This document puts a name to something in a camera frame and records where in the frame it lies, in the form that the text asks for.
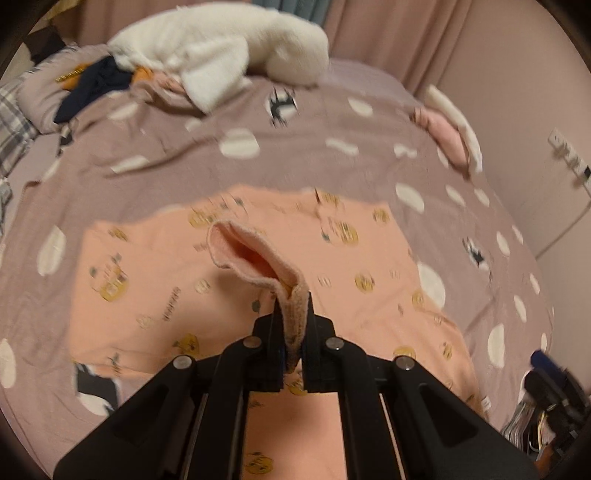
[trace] white plush blanket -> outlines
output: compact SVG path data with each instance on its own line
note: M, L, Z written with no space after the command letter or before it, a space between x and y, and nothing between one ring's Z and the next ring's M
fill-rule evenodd
M177 7L123 29L108 43L119 68L162 70L209 113L240 91L248 66L291 85L313 85L329 64L324 31L276 10L237 2Z

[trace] wall outlet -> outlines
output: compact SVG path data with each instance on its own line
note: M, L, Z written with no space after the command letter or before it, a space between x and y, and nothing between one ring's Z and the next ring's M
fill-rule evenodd
M557 129L552 130L552 133L548 137L548 143L554 147L555 150L559 150L567 143L562 133Z
M577 178L582 181L585 190L591 195L591 175L588 175L589 167L587 162L576 152L571 143L554 128L548 137L548 143L552 145L559 158L562 158Z

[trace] pink pillow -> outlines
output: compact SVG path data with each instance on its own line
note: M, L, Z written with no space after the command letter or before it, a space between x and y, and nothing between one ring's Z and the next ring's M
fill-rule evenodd
M69 92L61 88L56 78L71 72L80 63L94 63L108 54L106 45L57 53L51 63L41 66L21 84L17 94L21 111L42 134L59 132L60 126L53 119Z

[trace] pink curtain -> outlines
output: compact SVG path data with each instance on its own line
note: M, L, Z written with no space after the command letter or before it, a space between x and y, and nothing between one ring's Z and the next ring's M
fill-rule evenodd
M85 0L81 5L78 29L80 45L107 42L122 28L142 18L175 8L195 5L207 0ZM250 0L237 0L250 3Z
M104 43L121 28L176 5L205 0L86 0L78 41ZM324 28L331 55L394 75L421 96L437 83L472 0L332 0Z
M380 68L421 96L452 54L472 0L332 0L331 55Z

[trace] plaid fabric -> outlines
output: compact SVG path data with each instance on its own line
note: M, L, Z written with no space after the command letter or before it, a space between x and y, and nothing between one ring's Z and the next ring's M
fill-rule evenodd
M12 190L6 179L0 179L0 238L4 234L5 207L12 198Z
M0 178L10 173L39 134L18 107L17 92L21 83L28 76L54 62L58 55L78 49L77 45L67 46L20 77L0 87Z

